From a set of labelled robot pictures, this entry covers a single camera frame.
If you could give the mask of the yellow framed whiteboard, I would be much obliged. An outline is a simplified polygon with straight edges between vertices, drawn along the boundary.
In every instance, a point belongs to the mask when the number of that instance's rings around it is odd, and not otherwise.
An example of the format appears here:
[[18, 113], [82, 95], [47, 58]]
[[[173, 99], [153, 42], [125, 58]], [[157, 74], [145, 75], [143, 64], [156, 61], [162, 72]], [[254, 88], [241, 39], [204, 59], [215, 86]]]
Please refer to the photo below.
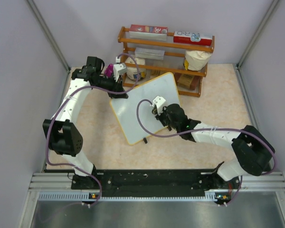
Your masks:
[[165, 106], [180, 104], [174, 74], [171, 72], [144, 82], [127, 94], [127, 99], [112, 99], [110, 106], [129, 145], [134, 145], [150, 136], [139, 123], [151, 133], [164, 129], [152, 113], [153, 107], [150, 102], [153, 99], [157, 96], [164, 98]]

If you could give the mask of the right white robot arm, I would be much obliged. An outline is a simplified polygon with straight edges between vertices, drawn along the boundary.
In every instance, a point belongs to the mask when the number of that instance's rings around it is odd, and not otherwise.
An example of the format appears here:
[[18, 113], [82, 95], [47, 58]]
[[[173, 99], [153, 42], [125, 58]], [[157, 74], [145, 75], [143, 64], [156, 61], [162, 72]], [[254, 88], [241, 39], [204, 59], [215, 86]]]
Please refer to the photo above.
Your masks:
[[180, 133], [182, 139], [221, 146], [235, 153], [236, 157], [219, 165], [212, 176], [212, 182], [218, 188], [225, 187], [237, 176], [260, 176], [275, 153], [271, 144], [251, 125], [246, 125], [240, 131], [223, 130], [189, 119], [179, 104], [162, 105], [160, 108], [153, 104], [152, 107], [155, 118], [163, 126], [169, 126]]

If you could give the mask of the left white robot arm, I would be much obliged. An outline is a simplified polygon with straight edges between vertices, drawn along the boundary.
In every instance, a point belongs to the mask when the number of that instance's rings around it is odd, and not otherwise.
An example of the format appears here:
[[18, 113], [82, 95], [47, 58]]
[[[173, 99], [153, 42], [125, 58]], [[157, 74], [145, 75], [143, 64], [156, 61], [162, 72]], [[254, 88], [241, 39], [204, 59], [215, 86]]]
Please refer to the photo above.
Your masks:
[[82, 68], [75, 69], [62, 104], [42, 125], [46, 153], [54, 151], [64, 157], [67, 160], [65, 164], [73, 167], [75, 174], [82, 176], [82, 183], [90, 189], [98, 184], [98, 176], [93, 174], [95, 167], [83, 152], [83, 137], [76, 127], [81, 107], [93, 88], [107, 92], [110, 98], [128, 98], [121, 78], [127, 71], [126, 65], [118, 59], [113, 65], [112, 76], [102, 74], [104, 66], [102, 59], [88, 57]]

